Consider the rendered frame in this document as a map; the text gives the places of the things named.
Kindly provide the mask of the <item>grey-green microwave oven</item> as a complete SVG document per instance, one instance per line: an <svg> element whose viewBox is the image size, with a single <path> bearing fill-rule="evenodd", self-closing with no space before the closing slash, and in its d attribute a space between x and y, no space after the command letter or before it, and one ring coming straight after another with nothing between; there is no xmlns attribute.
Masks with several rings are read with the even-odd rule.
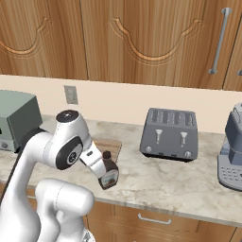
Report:
<svg viewBox="0 0 242 242"><path fill-rule="evenodd" d="M42 123L35 95L0 90L0 150L16 152L24 136Z"/></svg>

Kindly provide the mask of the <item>wooden drawer front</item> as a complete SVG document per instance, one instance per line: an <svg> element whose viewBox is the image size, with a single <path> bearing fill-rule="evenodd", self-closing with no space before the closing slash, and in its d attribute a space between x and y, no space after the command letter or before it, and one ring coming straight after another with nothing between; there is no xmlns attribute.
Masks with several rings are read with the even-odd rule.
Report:
<svg viewBox="0 0 242 242"><path fill-rule="evenodd" d="M138 218L142 216L162 221L172 220L170 225L146 222ZM150 228L151 230L165 230L174 233L196 233L199 221L191 218L172 216L158 212L135 209L121 205L114 205L97 201L93 210L88 215L90 219L111 222L118 225L134 226L138 228Z"/></svg>

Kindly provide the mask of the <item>dark brown condiment bottle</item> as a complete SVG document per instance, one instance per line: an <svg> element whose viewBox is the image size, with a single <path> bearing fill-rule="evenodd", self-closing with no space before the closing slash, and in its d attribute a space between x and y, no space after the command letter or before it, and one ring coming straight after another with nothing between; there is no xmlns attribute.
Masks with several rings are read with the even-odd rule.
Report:
<svg viewBox="0 0 242 242"><path fill-rule="evenodd" d="M117 184L119 169L116 163L112 160L112 155L108 150L104 151L102 156L106 173L98 179L98 182L103 190L107 190Z"/></svg>

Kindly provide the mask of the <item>grey coffee machine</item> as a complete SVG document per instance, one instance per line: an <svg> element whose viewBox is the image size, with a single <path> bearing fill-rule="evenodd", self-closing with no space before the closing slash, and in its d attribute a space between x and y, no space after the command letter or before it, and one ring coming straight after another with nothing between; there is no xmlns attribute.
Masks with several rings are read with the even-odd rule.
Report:
<svg viewBox="0 0 242 242"><path fill-rule="evenodd" d="M220 184L242 192L242 102L234 105L225 128L225 139L217 155Z"/></svg>

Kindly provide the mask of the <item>grey wall outlet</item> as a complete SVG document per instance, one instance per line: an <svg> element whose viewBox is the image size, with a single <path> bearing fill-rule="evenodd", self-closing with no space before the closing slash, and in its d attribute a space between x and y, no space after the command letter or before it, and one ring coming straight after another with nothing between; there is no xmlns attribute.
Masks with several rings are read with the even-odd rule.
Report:
<svg viewBox="0 0 242 242"><path fill-rule="evenodd" d="M68 104L78 104L78 94L75 86L64 86L64 92Z"/></svg>

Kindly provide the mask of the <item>wooden cutting board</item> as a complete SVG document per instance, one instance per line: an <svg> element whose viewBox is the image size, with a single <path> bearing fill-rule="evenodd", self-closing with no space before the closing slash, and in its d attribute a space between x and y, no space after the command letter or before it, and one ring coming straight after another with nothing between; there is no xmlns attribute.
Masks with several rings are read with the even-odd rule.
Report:
<svg viewBox="0 0 242 242"><path fill-rule="evenodd" d="M95 145L101 151L109 151L111 153L112 160L116 163L122 142L117 140L106 140L106 139L94 139Z"/></svg>

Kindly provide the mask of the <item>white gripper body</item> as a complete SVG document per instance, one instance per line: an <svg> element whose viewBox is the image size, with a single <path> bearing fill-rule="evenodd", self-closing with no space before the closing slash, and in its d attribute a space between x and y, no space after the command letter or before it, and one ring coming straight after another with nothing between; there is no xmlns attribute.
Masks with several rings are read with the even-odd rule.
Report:
<svg viewBox="0 0 242 242"><path fill-rule="evenodd" d="M93 171L93 173L101 178L106 173L106 166L104 165L102 155L101 154L92 154L90 156L90 164L89 168Z"/></svg>

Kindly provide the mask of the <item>wooden wall cupboard door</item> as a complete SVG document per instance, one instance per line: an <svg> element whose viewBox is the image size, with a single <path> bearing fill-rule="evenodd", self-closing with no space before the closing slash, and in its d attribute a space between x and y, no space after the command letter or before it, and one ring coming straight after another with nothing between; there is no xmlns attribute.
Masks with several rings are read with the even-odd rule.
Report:
<svg viewBox="0 0 242 242"><path fill-rule="evenodd" d="M90 80L220 90L242 0L80 0ZM210 75L223 21L231 8Z"/></svg>
<svg viewBox="0 0 242 242"><path fill-rule="evenodd" d="M86 79L80 0L0 0L0 75Z"/></svg>
<svg viewBox="0 0 242 242"><path fill-rule="evenodd" d="M242 70L242 17L237 29L231 59L224 81L224 90L242 91L242 76L236 74L239 70Z"/></svg>

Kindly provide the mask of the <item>grey four-slot toaster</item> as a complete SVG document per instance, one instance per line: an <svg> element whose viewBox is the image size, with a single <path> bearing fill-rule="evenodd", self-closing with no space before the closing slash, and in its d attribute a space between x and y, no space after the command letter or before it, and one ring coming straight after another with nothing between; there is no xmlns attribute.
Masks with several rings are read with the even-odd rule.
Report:
<svg viewBox="0 0 242 242"><path fill-rule="evenodd" d="M198 157L196 114L150 108L143 128L140 152L147 157L193 161Z"/></svg>

